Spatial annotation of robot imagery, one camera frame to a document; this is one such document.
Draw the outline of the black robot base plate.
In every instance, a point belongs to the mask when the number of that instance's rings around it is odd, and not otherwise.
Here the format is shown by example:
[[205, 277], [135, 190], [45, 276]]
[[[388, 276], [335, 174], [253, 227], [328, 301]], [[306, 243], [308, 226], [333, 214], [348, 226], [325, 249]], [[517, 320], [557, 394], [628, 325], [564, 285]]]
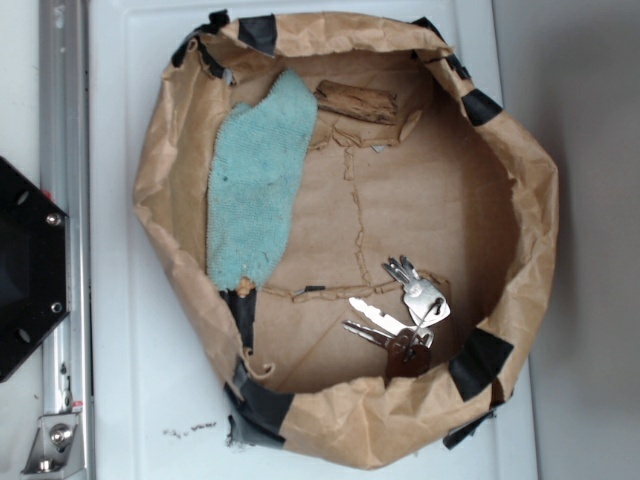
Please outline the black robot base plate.
[[68, 314], [67, 215], [1, 160], [1, 380]]

